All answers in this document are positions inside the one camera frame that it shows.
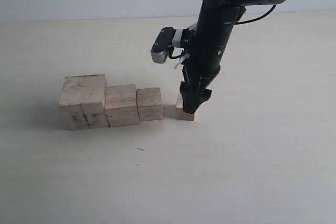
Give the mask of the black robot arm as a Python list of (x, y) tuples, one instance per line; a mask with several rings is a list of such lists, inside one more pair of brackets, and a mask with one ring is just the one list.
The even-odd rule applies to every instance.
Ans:
[(286, 0), (202, 0), (194, 31), (184, 32), (182, 48), (189, 55), (183, 61), (180, 85), (183, 110), (193, 114), (211, 97), (209, 84), (216, 78), (220, 62), (235, 25), (247, 6), (279, 5)]

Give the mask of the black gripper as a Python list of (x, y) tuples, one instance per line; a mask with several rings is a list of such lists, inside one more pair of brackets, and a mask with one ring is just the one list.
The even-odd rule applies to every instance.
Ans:
[(180, 84), (180, 94), (183, 98), (183, 111), (194, 114), (202, 103), (210, 99), (212, 91), (207, 87), (217, 77), (221, 66), (214, 71), (192, 68), (188, 61), (182, 63), (182, 66), (183, 81)]

